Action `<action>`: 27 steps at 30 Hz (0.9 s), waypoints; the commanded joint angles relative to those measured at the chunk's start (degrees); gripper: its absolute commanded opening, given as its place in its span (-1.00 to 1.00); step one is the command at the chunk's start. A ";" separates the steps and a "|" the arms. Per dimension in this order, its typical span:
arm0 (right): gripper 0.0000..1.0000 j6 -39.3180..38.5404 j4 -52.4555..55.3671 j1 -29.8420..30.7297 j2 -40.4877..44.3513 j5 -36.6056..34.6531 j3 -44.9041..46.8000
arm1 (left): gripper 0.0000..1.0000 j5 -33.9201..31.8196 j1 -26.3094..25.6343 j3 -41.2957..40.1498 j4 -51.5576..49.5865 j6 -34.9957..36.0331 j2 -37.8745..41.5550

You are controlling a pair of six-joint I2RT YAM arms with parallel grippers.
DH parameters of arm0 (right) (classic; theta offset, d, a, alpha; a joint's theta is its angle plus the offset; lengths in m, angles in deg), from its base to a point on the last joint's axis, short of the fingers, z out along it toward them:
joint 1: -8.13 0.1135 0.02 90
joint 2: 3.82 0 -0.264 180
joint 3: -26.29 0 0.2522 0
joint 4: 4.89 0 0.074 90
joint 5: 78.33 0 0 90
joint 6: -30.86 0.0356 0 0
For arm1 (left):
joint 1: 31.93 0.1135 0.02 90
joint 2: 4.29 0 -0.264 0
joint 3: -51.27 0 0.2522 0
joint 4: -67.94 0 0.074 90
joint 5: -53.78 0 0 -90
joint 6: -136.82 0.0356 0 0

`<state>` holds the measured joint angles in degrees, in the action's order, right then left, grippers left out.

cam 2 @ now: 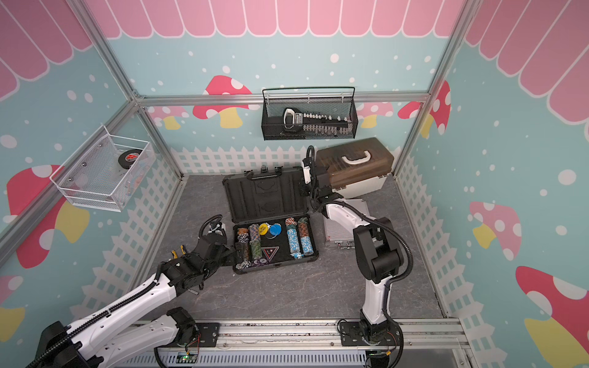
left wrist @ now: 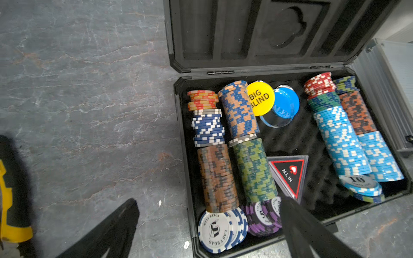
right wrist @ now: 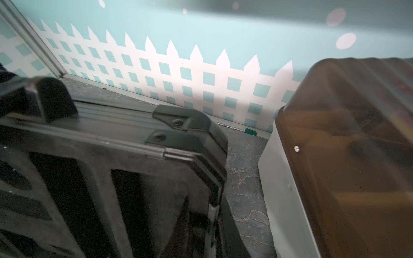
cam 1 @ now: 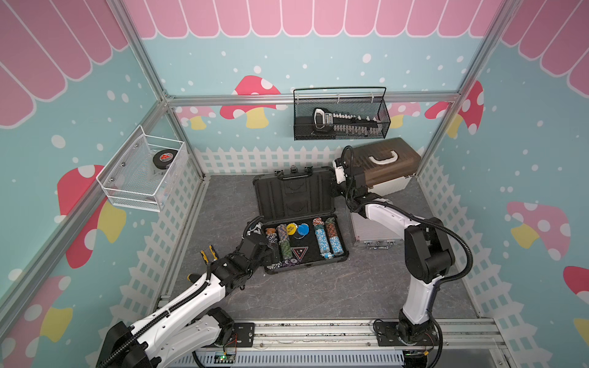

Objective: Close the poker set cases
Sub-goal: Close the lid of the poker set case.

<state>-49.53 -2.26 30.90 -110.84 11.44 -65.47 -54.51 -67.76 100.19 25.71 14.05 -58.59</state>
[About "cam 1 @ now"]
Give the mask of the silver aluminium poker case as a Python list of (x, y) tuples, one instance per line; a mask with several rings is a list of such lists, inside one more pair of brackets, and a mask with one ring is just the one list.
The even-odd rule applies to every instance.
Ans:
[(399, 234), (357, 213), (351, 213), (351, 228), (354, 247), (357, 248), (389, 249), (403, 245)]

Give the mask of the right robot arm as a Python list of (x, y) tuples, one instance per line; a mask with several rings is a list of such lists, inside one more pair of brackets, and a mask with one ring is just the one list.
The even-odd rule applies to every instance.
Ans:
[(383, 225), (403, 239), (410, 286), (399, 313), (397, 337), (405, 345), (416, 345), (436, 328), (433, 306), (440, 287), (472, 271), (472, 250), (440, 219), (421, 218), (369, 192), (351, 147), (345, 147), (334, 161), (334, 171), (339, 192), (351, 212)]

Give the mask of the black plastic poker case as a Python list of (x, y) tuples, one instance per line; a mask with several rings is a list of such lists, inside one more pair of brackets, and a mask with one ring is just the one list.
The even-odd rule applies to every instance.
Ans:
[[(271, 253), (264, 264), (266, 274), (278, 274), (296, 269), (311, 268), (319, 265), (329, 265), (348, 260), (349, 251), (342, 239), (337, 215), (335, 214), (334, 190), (336, 179), (334, 170), (328, 167), (306, 168), (301, 173), (287, 173), (278, 171), (270, 174), (255, 176), (252, 180), (259, 209), (262, 216), (262, 234), (267, 228), (277, 228), (278, 225), (306, 223), (309, 233), (301, 238), (296, 234), (289, 236), (291, 248), (308, 247), (305, 260), (298, 264), (292, 260), (282, 258), (279, 265), (271, 263)], [(324, 259), (319, 250), (314, 234), (313, 219), (334, 217), (337, 234), (343, 245), (344, 254)]]

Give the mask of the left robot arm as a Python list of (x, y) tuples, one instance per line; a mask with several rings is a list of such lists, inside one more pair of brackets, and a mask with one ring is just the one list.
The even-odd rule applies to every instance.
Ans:
[(104, 338), (99, 367), (166, 367), (209, 345), (224, 345), (233, 319), (216, 303), (245, 287), (271, 250), (260, 227), (245, 230), (235, 251), (206, 260), (187, 290), (131, 325), (115, 324)]

